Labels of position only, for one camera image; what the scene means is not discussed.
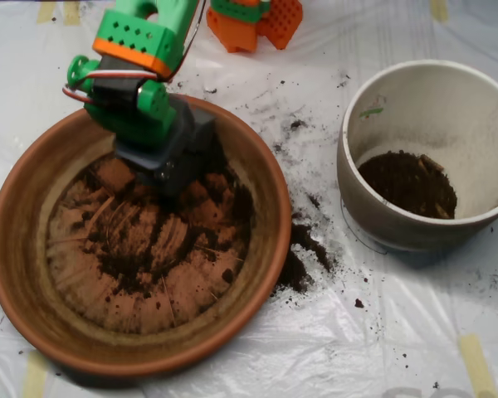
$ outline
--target white plastic sheet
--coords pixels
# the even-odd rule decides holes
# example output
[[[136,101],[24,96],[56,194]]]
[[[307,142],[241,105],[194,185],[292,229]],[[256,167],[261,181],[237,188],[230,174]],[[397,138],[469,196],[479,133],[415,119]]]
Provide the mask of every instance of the white plastic sheet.
[[[382,255],[363,245],[379,250],[342,214],[336,182],[341,117],[376,71],[442,58],[498,80],[498,0],[447,0],[448,19],[440,23],[431,4],[442,3],[304,1],[305,19],[288,48],[262,40],[255,55],[227,54],[203,23],[172,90],[232,111],[264,138],[295,209],[335,256],[334,273],[297,248],[315,280],[307,294],[270,298],[214,356],[123,391],[78,386],[50,365],[43,395],[467,397],[473,392],[457,338],[471,332],[498,388],[498,221],[450,252]],[[0,2],[0,186],[34,139],[80,108],[61,85],[74,55],[95,56],[90,46],[110,5],[81,2],[75,26],[62,3],[55,21],[37,23],[39,2]],[[292,132],[297,119],[306,126]],[[319,198],[319,210],[307,193]],[[0,397],[24,396],[32,349],[0,308]]]

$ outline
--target yellow tape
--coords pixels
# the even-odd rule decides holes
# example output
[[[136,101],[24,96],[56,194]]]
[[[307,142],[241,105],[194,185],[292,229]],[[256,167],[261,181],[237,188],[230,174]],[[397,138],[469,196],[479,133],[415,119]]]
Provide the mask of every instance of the yellow tape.
[[[64,2],[63,7],[65,9],[65,25],[78,26],[81,22],[80,2]]]
[[[27,372],[22,398],[42,398],[48,364],[39,351],[31,351],[27,357]]]
[[[448,21],[447,0],[430,0],[430,13],[438,22]]]
[[[56,9],[56,2],[41,2],[39,13],[37,14],[37,23],[49,22],[53,17]]]
[[[466,372],[471,379],[476,398],[498,398],[498,391],[489,373],[478,336],[468,334],[460,337],[459,349],[465,361]]]

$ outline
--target clay pot rim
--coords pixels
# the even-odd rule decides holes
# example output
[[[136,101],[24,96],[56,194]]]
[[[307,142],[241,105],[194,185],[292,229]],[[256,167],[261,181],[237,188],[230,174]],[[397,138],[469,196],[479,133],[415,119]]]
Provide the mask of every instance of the clay pot rim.
[[[248,302],[248,304],[235,315],[231,322],[207,340],[200,342],[198,345],[190,347],[189,349],[172,357],[161,358],[144,363],[111,364],[97,362],[96,360],[88,360],[83,357],[76,356],[75,353],[65,353],[58,345],[48,342],[44,337],[40,336],[37,333],[37,330],[32,328],[28,322],[25,322],[14,309],[11,297],[7,293],[7,287],[4,285],[0,272],[0,304],[2,305],[5,314],[21,335],[23,335],[35,348],[40,350],[47,357],[71,368],[99,376],[147,376],[162,371],[173,371],[203,359],[230,340],[246,325],[262,304],[267,301],[271,291],[275,287],[276,281],[278,280],[282,270],[282,265],[286,260],[286,254],[289,249],[288,242],[290,240],[291,233],[290,198],[286,180],[282,174],[281,168],[264,141],[251,127],[249,127],[249,125],[244,123],[237,116],[202,99],[195,99],[193,97],[187,97],[187,99],[192,105],[196,105],[199,108],[205,109],[214,114],[220,114],[223,118],[228,119],[231,124],[235,125],[237,129],[249,136],[259,148],[266,165],[269,167],[271,174],[273,175],[273,179],[276,182],[277,196],[281,204],[279,211],[280,221],[276,251],[272,257],[272,261],[270,262],[265,278],[262,280],[258,290],[251,298],[251,301]],[[84,109],[77,110],[73,114],[68,115],[57,124],[50,127],[28,148],[28,150],[19,158],[17,163],[15,163],[12,171],[7,176],[6,181],[0,190],[0,223],[7,219],[7,214],[4,210],[5,199],[12,194],[13,183],[17,180],[19,171],[25,167],[28,159],[35,156],[39,148],[54,134],[58,133],[64,125],[74,123],[77,119],[84,117],[85,113],[86,111]]]
[[[354,160],[352,159],[352,155],[350,153],[350,148],[349,148],[349,123],[350,119],[352,116],[352,110],[354,106],[358,103],[359,98],[364,94],[364,92],[371,86],[373,85],[376,81],[382,79],[386,75],[390,75],[393,72],[397,70],[403,70],[407,68],[414,68],[417,66],[436,66],[436,67],[445,67],[445,68],[450,68],[453,70],[458,70],[463,73],[467,73],[468,75],[472,75],[473,77],[477,79],[481,79],[485,81],[487,84],[491,86],[491,88],[498,90],[498,82],[492,79],[490,76],[486,75],[485,73],[474,69],[470,66],[466,66],[463,64],[460,64],[458,62],[453,62],[453,61],[443,61],[443,60],[419,60],[419,61],[406,61],[406,62],[401,62],[396,65],[390,66],[389,68],[386,68],[384,70],[381,70],[378,72],[376,75],[371,77],[369,80],[367,80],[365,83],[362,84],[362,86],[359,88],[358,92],[354,95],[353,99],[349,103],[349,107],[347,108],[345,112],[345,116],[343,118],[343,123],[342,123],[342,140],[343,140],[343,147],[344,147],[344,153],[345,153],[345,158],[347,160],[347,163],[349,164],[356,180],[361,184],[362,188],[369,193],[370,196],[372,196],[374,199],[382,203],[382,205],[386,206],[389,210],[394,211],[398,213],[400,216],[404,216],[408,218],[409,220],[412,221],[418,221],[422,224],[426,225],[431,225],[431,226],[467,226],[475,223],[479,223],[482,221],[486,220],[493,220],[494,218],[498,217],[498,206],[493,207],[489,211],[486,211],[485,213],[481,213],[480,215],[477,216],[472,216],[472,217],[466,217],[466,218],[459,218],[455,220],[443,220],[443,219],[437,219],[437,218],[430,218],[430,217],[425,217],[425,216],[418,216],[416,214],[413,214],[409,211],[405,211],[404,209],[401,209],[398,206],[395,206],[392,203],[389,203],[386,201],[381,195],[379,195],[361,176],[359,173],[358,169],[356,168],[356,165],[354,163]]]

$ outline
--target white ceramic pot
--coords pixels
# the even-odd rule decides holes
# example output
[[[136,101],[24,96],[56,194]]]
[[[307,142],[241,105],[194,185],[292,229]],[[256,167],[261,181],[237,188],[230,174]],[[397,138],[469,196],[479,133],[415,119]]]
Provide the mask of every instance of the white ceramic pot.
[[[426,154],[457,195],[456,219],[385,201],[358,167],[387,151]],[[367,81],[345,113],[338,180],[350,215],[375,240],[404,250],[459,243],[498,217],[498,83],[449,61],[412,61]]]

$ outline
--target terracotta pot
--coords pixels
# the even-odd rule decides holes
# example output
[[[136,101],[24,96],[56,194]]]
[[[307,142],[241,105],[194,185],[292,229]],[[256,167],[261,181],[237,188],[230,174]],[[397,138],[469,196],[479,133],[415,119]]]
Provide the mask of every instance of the terracotta pot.
[[[245,263],[212,307],[161,332],[107,330],[67,306],[46,261],[49,220],[74,176],[110,153],[112,139],[84,110],[75,112],[22,155],[0,191],[0,304],[17,330],[52,360],[103,376],[172,371],[226,343],[273,290],[291,232],[281,169],[240,119],[205,101],[189,101],[217,116],[217,136],[229,165],[251,192],[255,214]]]

